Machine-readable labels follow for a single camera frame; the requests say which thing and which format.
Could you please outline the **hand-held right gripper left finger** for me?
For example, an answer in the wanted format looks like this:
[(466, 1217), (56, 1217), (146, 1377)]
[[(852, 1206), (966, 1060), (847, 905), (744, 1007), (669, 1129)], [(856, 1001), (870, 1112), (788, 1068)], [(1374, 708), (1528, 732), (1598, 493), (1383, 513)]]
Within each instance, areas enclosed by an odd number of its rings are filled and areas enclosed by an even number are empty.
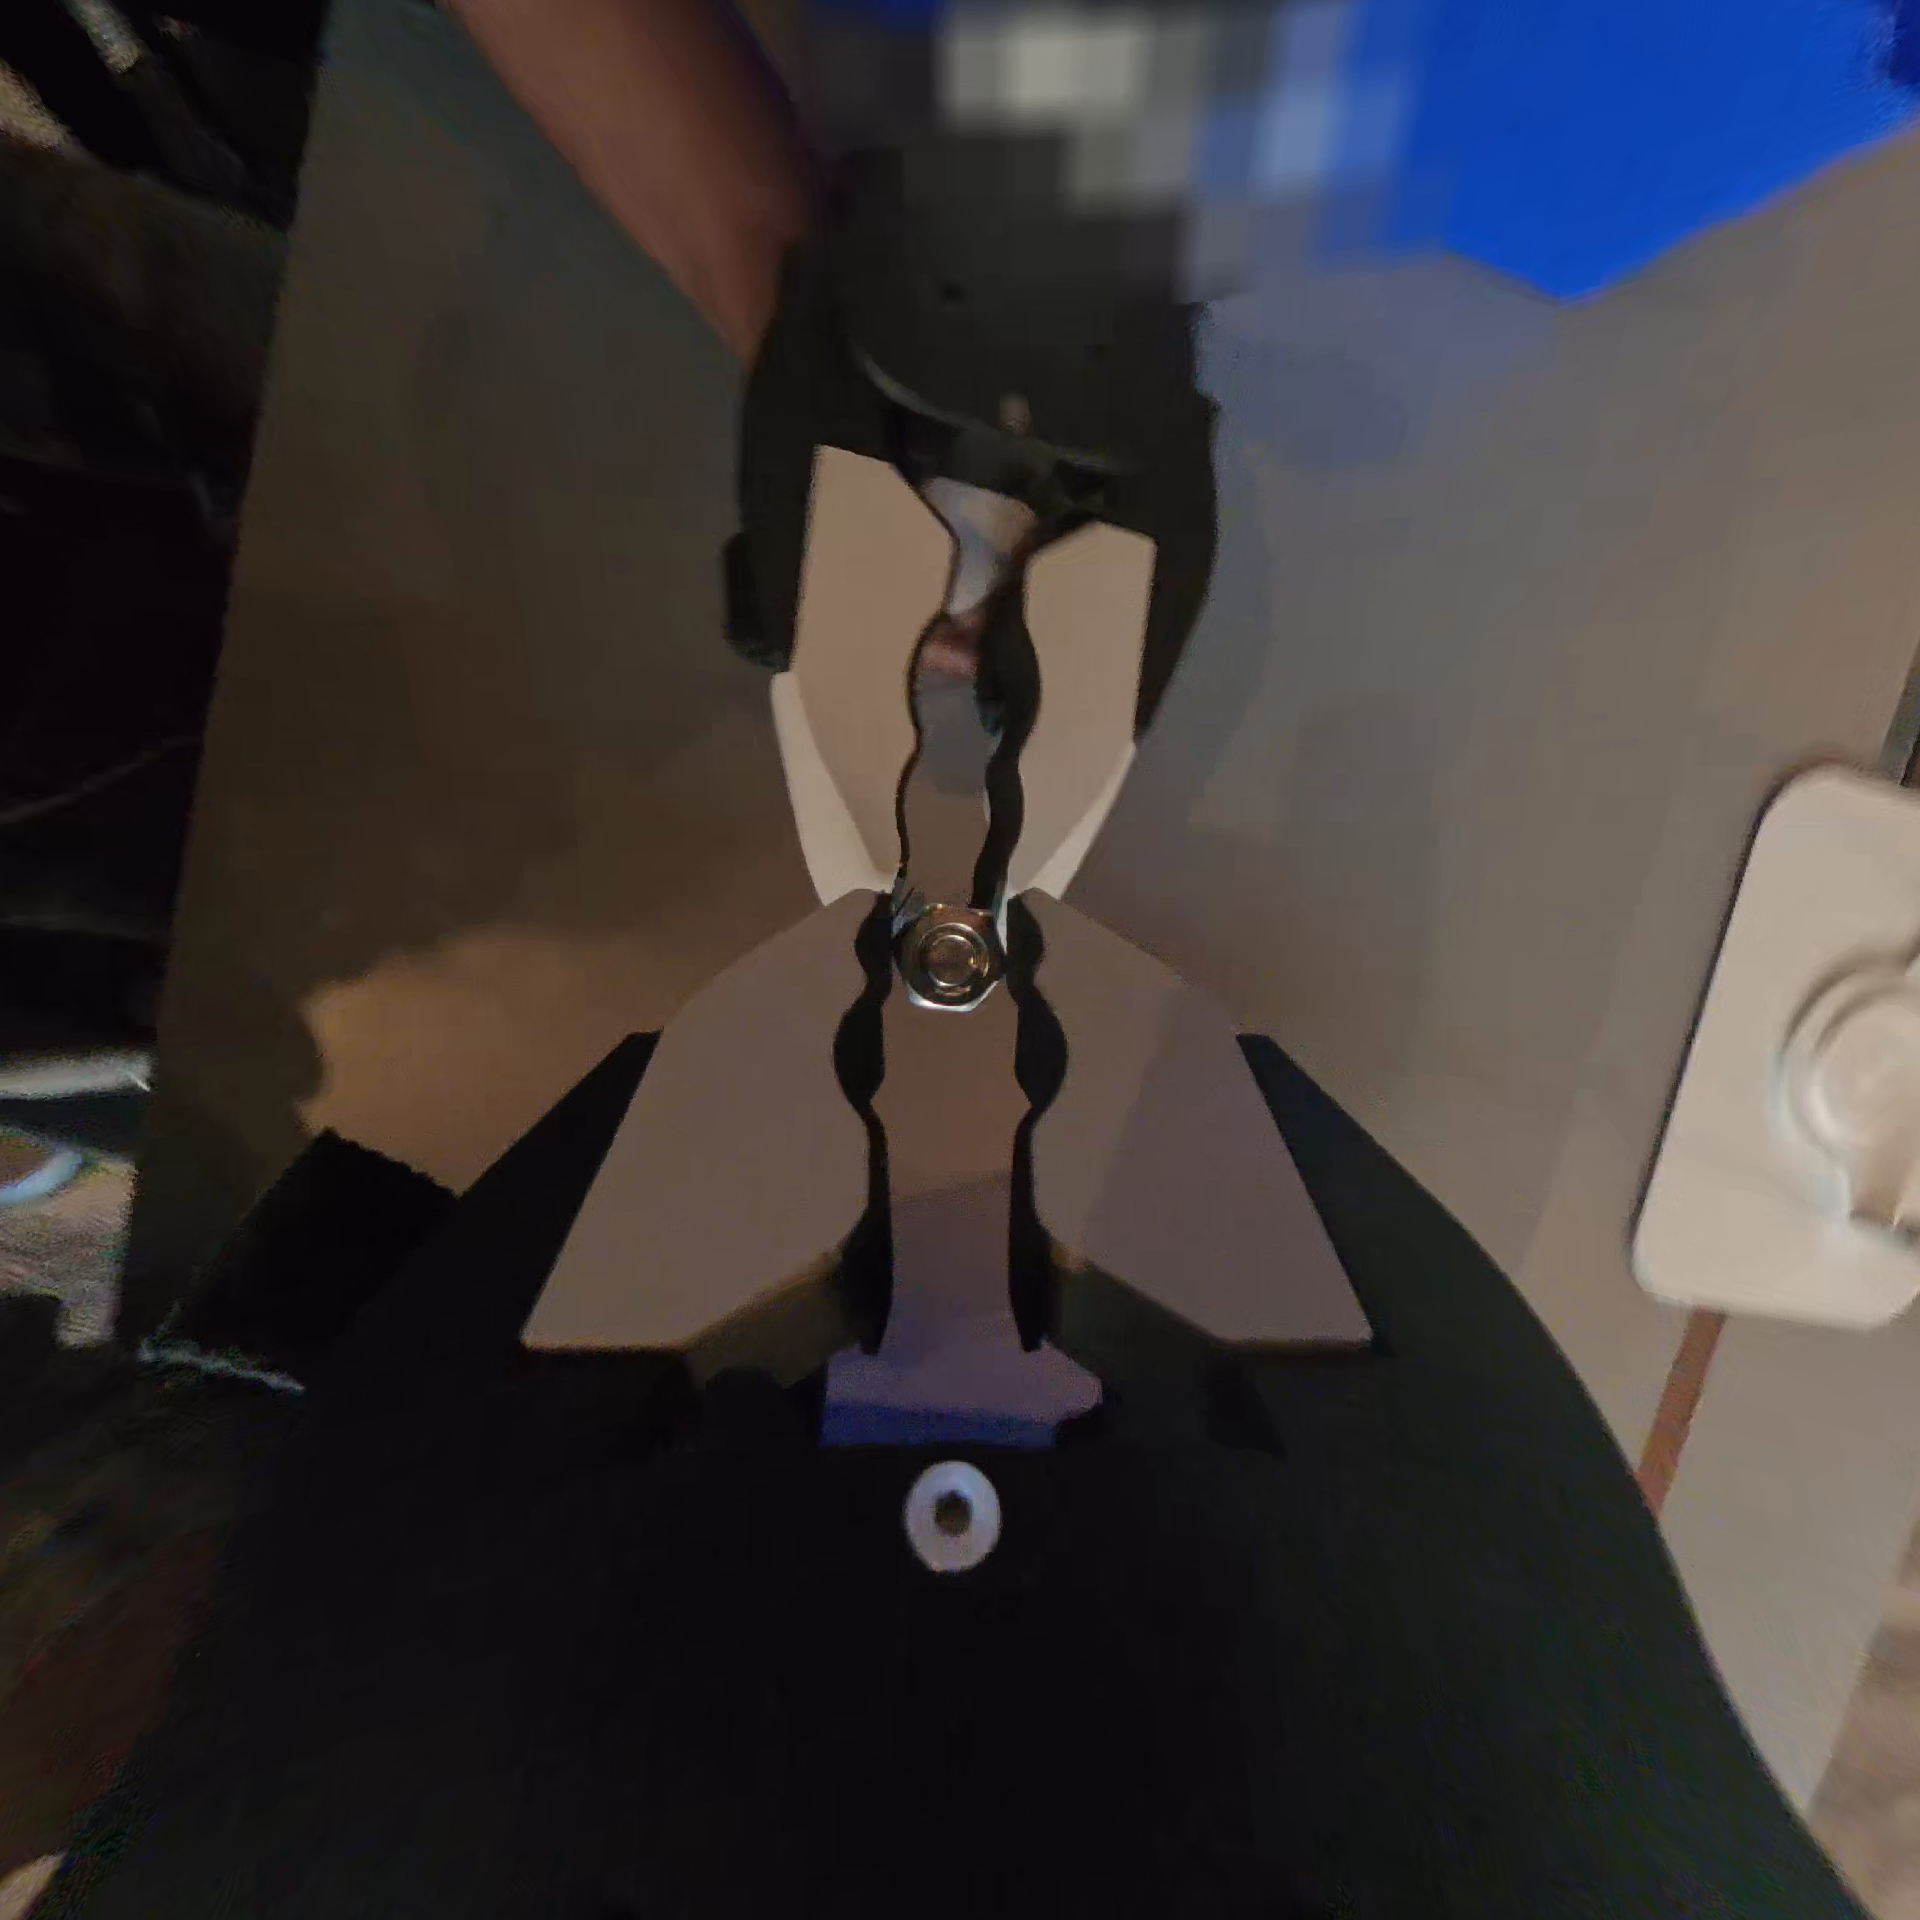
[(675, 1012), (520, 1326), (527, 1350), (877, 1348), (887, 905), (821, 905)]

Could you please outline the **silver hex nut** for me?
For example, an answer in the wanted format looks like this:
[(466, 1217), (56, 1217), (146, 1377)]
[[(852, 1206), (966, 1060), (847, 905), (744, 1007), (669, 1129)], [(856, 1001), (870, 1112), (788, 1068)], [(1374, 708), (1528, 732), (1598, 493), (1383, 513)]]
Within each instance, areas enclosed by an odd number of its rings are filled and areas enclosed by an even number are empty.
[(894, 957), (911, 1006), (940, 1014), (972, 1014), (1005, 968), (995, 914), (966, 902), (911, 902), (899, 918)]

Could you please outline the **person's left forearm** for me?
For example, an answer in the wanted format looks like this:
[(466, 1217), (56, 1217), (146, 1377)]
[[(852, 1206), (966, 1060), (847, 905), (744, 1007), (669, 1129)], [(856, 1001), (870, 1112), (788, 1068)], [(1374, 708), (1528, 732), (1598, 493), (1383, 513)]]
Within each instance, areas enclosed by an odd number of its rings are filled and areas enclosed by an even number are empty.
[(748, 368), (821, 172), (750, 20), (723, 2), (452, 2), (596, 206)]

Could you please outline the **blue plastic bin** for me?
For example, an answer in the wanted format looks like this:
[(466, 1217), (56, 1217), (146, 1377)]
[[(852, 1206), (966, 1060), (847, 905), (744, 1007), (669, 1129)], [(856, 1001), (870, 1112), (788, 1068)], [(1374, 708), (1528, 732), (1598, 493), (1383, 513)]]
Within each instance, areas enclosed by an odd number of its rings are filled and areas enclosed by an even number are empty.
[(1196, 113), (1210, 207), (1559, 304), (1916, 130), (1916, 2), (1269, 5)]

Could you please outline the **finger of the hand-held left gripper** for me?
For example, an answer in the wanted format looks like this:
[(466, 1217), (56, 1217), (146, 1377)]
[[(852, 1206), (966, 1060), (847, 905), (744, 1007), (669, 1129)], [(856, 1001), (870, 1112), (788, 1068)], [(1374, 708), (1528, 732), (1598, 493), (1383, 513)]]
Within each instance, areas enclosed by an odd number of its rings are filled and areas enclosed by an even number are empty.
[(1000, 687), (988, 775), (988, 838), (976, 902), (1062, 896), (1134, 770), (1146, 624), (1157, 543), (1125, 528), (1026, 538), (998, 559), (986, 616), (1005, 616), (992, 653)]
[(775, 738), (815, 897), (890, 896), (901, 796), (919, 754), (917, 658), (947, 608), (952, 530), (891, 463), (821, 445)]

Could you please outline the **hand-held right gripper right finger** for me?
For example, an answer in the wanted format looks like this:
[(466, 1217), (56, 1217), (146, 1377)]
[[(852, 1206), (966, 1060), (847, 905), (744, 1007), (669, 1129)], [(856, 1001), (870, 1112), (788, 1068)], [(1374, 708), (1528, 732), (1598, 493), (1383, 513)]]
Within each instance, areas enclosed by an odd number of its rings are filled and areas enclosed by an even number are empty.
[(1066, 1352), (1357, 1352), (1374, 1328), (1205, 991), (1077, 908), (1007, 908), (1010, 1304)]

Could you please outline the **white rounded base plate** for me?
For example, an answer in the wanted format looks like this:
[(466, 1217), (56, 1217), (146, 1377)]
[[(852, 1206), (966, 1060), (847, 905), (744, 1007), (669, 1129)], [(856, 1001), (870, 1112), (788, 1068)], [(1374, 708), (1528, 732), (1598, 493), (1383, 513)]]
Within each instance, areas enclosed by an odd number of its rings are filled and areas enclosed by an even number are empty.
[(1917, 797), (1822, 765), (1744, 857), (1630, 1262), (1668, 1304), (1871, 1329), (1916, 1242)]

